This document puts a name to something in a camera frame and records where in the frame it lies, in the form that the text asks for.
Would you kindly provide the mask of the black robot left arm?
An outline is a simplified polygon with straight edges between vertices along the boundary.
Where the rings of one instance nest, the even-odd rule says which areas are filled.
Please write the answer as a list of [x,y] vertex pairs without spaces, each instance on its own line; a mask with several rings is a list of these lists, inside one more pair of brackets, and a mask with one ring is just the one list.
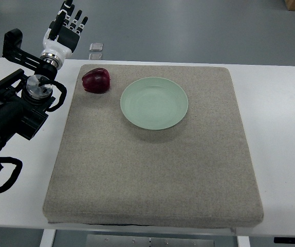
[[[20,64],[34,75],[18,69],[0,80],[0,151],[15,134],[32,139],[48,117],[65,101],[67,90],[55,80],[64,56],[48,49],[37,58],[21,50],[23,34],[13,29],[4,36],[3,57]],[[0,193],[7,191],[20,175],[23,163],[0,157]]]

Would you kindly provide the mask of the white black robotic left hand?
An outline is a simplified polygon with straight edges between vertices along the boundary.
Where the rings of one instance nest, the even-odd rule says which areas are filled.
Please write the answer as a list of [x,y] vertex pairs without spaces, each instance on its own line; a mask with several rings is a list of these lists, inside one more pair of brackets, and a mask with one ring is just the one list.
[[50,23],[44,38],[41,57],[63,62],[75,51],[88,17],[80,19],[82,10],[75,12],[73,1],[64,1],[56,18]]

